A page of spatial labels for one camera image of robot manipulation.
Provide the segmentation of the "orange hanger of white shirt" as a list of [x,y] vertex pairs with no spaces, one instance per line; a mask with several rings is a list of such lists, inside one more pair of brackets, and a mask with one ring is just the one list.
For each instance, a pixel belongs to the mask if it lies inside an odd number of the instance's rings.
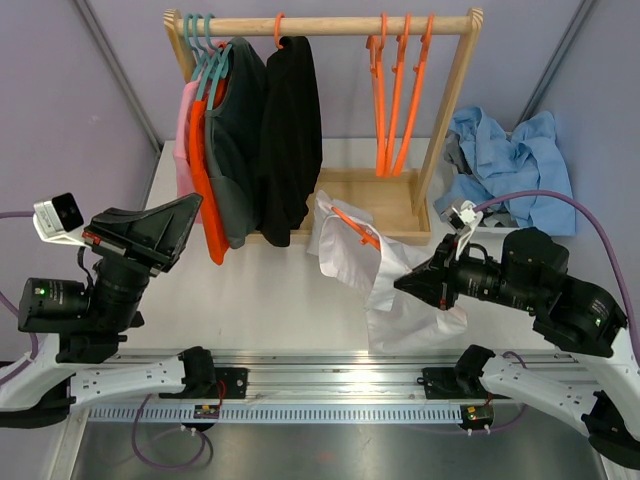
[[337,207],[332,207],[331,211],[337,215],[344,224],[346,224],[351,230],[353,230],[359,237],[359,243],[363,246],[369,246],[376,251],[381,251],[381,245],[379,237],[373,232],[372,229],[361,225],[354,221],[350,216],[344,213]]

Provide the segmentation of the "white shirt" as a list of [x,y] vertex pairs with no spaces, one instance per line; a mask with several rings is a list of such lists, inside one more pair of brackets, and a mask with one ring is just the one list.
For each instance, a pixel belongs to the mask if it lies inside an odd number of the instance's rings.
[[[358,235],[335,215],[337,207],[379,237],[381,251],[359,243]],[[443,311],[394,288],[394,281],[433,255],[381,234],[368,212],[320,190],[307,252],[318,258],[323,275],[358,291],[364,298],[369,350],[375,353],[424,353],[466,332],[460,307]]]

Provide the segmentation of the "black shirt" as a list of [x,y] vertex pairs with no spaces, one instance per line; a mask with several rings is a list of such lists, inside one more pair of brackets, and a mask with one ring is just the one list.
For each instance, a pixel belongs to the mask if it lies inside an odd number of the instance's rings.
[[313,54],[304,36],[285,36],[266,64],[266,103],[255,170],[258,230],[287,247],[309,212],[320,173],[322,125]]

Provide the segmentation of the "orange hanger of black shirt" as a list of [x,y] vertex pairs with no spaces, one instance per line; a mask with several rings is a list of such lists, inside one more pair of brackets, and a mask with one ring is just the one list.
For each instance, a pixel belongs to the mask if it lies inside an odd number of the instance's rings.
[[286,17],[283,12],[279,12],[274,19],[273,39],[277,50],[282,50],[284,46],[281,43],[281,22]]

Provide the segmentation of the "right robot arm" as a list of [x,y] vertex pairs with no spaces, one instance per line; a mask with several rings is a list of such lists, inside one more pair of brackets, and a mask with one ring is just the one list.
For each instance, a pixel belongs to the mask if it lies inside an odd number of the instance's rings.
[[[500,394],[566,422],[603,456],[639,466],[639,360],[631,323],[604,289],[568,274],[568,251],[534,229],[509,234],[500,260],[447,235],[415,249],[330,217],[305,253],[259,252],[223,267],[187,250],[142,309],[146,346],[269,353],[365,349],[421,355],[461,346],[456,389]],[[540,335],[596,379],[575,392],[480,345]]]

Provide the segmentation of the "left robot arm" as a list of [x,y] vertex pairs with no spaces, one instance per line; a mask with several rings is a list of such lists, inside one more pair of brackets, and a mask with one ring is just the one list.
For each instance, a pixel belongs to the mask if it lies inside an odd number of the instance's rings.
[[139,304],[151,278],[167,273],[186,247],[203,202],[197,193],[144,211],[109,208],[85,221],[70,193],[35,203],[32,220],[44,242],[72,245],[98,257],[85,282],[26,280],[18,329],[31,350],[1,365],[1,425],[37,429],[108,399],[158,394],[195,399],[216,387],[211,353],[191,347],[155,363],[103,368],[144,324]]

